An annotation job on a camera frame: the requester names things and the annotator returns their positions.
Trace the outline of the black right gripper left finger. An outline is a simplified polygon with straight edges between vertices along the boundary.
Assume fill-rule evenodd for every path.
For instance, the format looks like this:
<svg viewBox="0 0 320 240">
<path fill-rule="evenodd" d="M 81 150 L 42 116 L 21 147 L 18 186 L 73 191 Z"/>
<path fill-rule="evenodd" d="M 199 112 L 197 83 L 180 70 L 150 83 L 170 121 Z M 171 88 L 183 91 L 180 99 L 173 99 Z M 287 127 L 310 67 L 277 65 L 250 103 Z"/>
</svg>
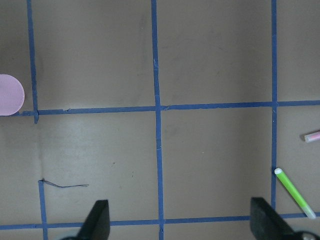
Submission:
<svg viewBox="0 0 320 240">
<path fill-rule="evenodd" d="M 76 235 L 77 240 L 107 240 L 110 235 L 108 200 L 97 200 Z"/>
</svg>

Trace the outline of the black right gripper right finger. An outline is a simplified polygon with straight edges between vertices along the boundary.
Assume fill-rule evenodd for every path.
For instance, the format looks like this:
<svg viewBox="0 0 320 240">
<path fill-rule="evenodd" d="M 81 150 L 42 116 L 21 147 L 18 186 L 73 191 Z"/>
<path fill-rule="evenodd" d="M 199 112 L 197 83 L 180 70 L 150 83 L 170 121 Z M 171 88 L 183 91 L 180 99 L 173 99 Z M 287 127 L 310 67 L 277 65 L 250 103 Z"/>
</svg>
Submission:
<svg viewBox="0 0 320 240">
<path fill-rule="evenodd" d="M 256 240 L 294 240 L 294 230 L 262 197 L 250 199 L 250 230 Z"/>
</svg>

